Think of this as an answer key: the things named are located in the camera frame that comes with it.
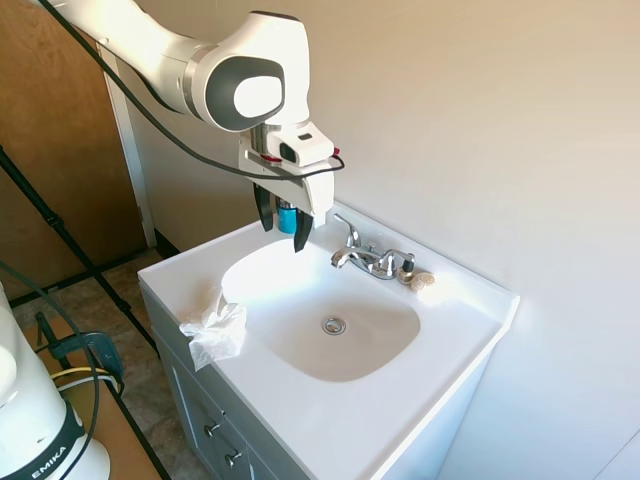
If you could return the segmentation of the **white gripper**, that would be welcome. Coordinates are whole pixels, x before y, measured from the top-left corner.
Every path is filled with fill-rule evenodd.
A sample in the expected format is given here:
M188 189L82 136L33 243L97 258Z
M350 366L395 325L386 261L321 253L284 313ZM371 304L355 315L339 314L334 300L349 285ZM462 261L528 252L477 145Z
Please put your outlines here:
M271 176L271 179L251 178L254 200L263 230L274 228L273 194L296 208L296 231L294 251L302 251L313 228L326 223L326 216L334 203L334 174L316 174L330 169L328 160L323 160L301 169L283 168L284 163L265 161L251 149L248 139L239 141L238 168L245 172Z

